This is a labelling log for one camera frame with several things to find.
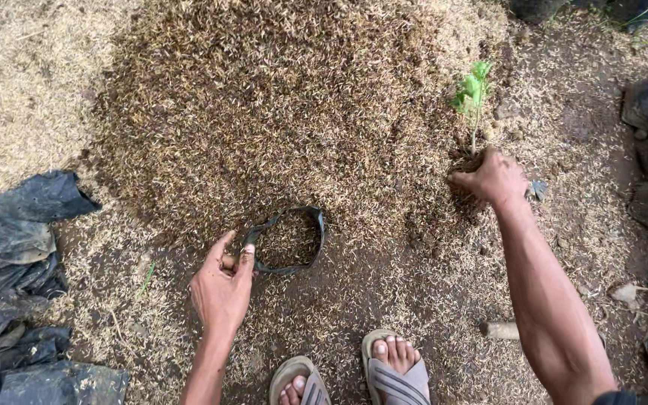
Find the stone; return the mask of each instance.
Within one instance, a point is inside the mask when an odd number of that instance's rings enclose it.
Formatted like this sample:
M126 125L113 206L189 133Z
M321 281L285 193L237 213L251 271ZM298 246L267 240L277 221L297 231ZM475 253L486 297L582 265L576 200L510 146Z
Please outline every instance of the stone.
M636 286L632 283L622 285L612 291L609 296L612 299L625 303L629 309L639 309L639 303L636 301Z
M639 141L643 141L644 139L647 139L648 137L648 132L646 132L643 129L637 129L634 132L634 139L637 139Z
M504 120L506 118L518 116L519 112L519 106L515 102L509 99L504 99L497 109L494 110L494 118L496 120Z

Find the plant stem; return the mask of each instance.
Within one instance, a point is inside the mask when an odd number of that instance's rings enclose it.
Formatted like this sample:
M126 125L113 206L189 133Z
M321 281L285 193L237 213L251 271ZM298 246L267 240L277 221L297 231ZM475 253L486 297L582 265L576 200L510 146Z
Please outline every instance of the plant stem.
M477 154L477 130L479 129L479 111L481 111L481 108L477 107L477 117L474 119L474 130L472 131L472 156Z

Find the soil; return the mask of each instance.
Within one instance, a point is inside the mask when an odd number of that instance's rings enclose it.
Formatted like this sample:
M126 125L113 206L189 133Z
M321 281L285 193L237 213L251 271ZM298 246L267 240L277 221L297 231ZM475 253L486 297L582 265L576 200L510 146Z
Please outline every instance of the soil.
M256 256L271 269L309 264L319 243L311 216L301 211L287 211L259 236Z

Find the sandal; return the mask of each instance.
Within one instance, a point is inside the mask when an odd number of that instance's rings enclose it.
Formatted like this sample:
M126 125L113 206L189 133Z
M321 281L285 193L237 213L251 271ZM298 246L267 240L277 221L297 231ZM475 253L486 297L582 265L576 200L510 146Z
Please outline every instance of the sandal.
M301 405L331 405L331 399L326 392L321 375L314 367L314 363L306 356L292 357L276 369L271 378L271 385L269 385L269 405L279 405L279 397L284 387L291 383L297 375L307 378Z
M393 368L383 364L372 356L372 344L387 336L400 336L388 329L377 329L370 332L361 341L361 358L364 361L364 376L369 387L373 405L384 405L379 391L387 393L386 405L429 405L429 400L420 388L429 382L424 359L421 358L409 371L401 375Z

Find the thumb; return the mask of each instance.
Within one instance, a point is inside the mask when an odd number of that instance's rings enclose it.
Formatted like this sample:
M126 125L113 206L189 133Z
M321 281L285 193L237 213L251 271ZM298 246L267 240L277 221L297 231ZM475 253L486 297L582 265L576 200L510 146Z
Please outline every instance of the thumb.
M459 185L468 189L474 182L474 175L475 172L464 173L462 171L455 171L454 173L450 174L446 179L454 183L455 185Z
M239 265L237 266L235 280L251 281L251 273L254 271L254 244L247 244L239 253Z

